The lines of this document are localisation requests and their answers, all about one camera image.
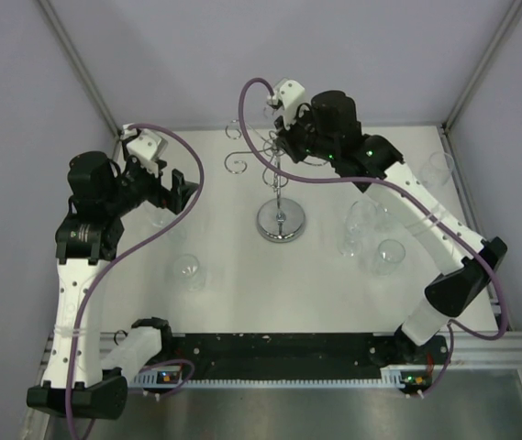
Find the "etched clear wine glass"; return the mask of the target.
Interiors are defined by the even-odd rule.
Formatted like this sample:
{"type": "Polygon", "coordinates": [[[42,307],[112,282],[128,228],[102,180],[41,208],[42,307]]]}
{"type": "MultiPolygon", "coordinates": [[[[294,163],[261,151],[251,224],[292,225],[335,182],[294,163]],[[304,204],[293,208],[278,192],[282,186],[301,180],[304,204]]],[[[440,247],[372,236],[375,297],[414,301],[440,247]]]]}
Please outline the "etched clear wine glass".
{"type": "MultiPolygon", "coordinates": [[[[172,213],[168,209],[157,208],[150,203],[146,203],[144,208],[149,222],[155,229],[163,229],[177,217],[176,214],[172,213]]],[[[182,225],[174,226],[165,234],[165,236],[169,241],[176,244],[182,244],[186,241],[187,238],[186,230],[182,225]]]]}

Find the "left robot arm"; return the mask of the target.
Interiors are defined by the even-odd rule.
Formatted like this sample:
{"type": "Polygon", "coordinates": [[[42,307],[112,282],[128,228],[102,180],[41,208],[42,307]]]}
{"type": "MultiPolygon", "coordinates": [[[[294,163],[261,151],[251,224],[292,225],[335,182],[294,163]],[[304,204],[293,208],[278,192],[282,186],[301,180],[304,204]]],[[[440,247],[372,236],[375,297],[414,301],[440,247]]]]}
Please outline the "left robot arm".
{"type": "Polygon", "coordinates": [[[199,190],[179,170],[172,186],[161,184],[166,163],[136,155],[119,167],[106,154],[74,157],[67,175],[72,189],[68,213],[55,241],[59,300],[48,366],[40,383],[28,389],[27,405],[71,419],[115,420],[124,411],[128,385],[151,360],[165,363],[175,343],[168,322],[142,318],[106,357],[100,357],[104,294],[95,281],[119,260],[122,218],[148,202],[178,215],[199,190]]]}

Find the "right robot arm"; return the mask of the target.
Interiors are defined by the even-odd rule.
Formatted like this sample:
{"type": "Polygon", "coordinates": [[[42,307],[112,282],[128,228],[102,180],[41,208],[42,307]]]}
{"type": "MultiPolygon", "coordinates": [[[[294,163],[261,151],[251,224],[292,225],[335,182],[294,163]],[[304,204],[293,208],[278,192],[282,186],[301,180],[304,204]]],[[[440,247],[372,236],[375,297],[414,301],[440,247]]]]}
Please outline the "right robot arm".
{"type": "Polygon", "coordinates": [[[341,178],[358,178],[356,187],[383,205],[426,250],[439,275],[396,330],[395,352],[414,363],[426,355],[428,341],[459,317],[489,283],[507,252],[502,239],[486,239],[463,225],[418,180],[402,153],[385,137],[363,133],[356,105],[342,91],[277,92],[270,107],[277,144],[293,162],[325,160],[341,178]]]}

